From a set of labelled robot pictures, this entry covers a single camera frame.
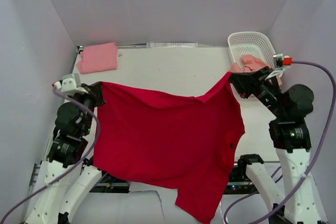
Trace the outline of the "papers at table back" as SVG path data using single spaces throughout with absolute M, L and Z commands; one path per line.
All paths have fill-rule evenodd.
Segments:
M 147 48 L 197 48 L 198 43 L 184 42 L 148 42 Z

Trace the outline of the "white plastic basket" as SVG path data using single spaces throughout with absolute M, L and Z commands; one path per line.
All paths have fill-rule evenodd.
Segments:
M 242 67 L 242 55 L 252 55 L 274 68 L 276 53 L 266 35 L 255 31 L 238 32 L 229 35 L 227 42 L 232 65 L 236 62 Z

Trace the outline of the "salmon t shirt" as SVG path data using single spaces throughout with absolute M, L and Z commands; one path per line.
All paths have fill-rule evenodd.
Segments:
M 230 72 L 232 73 L 248 73 L 248 72 L 256 72 L 264 67 L 271 68 L 270 65 L 264 63 L 259 58 L 256 58 L 252 55 L 242 55 L 243 66 L 240 67 L 238 63 L 233 63 L 230 68 Z

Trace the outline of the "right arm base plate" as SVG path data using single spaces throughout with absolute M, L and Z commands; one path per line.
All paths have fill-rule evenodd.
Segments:
M 248 195 L 256 191 L 255 185 L 235 163 L 229 176 L 229 182 L 224 190 L 224 195 Z

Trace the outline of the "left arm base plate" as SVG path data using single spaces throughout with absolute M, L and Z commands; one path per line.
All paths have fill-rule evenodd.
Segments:
M 104 174 L 104 178 L 95 185 L 91 193 L 110 193 L 110 194 L 127 194 L 129 192 L 130 183 L 115 178 L 111 175 Z

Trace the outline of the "folded pink t shirt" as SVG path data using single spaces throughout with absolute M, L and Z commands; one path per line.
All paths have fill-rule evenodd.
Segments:
M 116 70 L 118 47 L 114 42 L 87 46 L 80 53 L 80 61 L 76 64 L 81 74 Z

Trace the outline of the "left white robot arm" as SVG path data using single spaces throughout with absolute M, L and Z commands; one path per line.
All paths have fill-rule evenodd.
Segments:
M 37 202 L 25 223 L 71 223 L 93 186 L 111 175 L 109 166 L 94 166 L 87 159 L 93 147 L 85 139 L 91 132 L 92 121 L 97 120 L 94 109 L 105 104 L 102 83 L 62 90 L 70 82 L 64 80 L 54 85 L 56 95 L 69 101 L 57 110 L 44 186 L 37 191 Z

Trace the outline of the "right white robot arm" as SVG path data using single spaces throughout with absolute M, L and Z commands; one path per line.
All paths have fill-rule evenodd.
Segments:
M 242 155 L 238 177 L 252 181 L 269 214 L 269 223 L 322 223 L 313 195 L 310 164 L 311 142 L 305 117 L 313 111 L 314 95 L 310 88 L 295 84 L 281 92 L 273 70 L 233 73 L 229 80 L 244 99 L 255 96 L 276 118 L 269 123 L 269 133 L 280 161 L 284 190 L 267 174 L 256 154 Z

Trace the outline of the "red t shirt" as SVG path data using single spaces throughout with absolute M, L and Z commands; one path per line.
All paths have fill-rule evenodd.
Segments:
M 103 82 L 94 166 L 119 179 L 176 189 L 176 205 L 210 223 L 245 133 L 229 77 L 199 97 Z

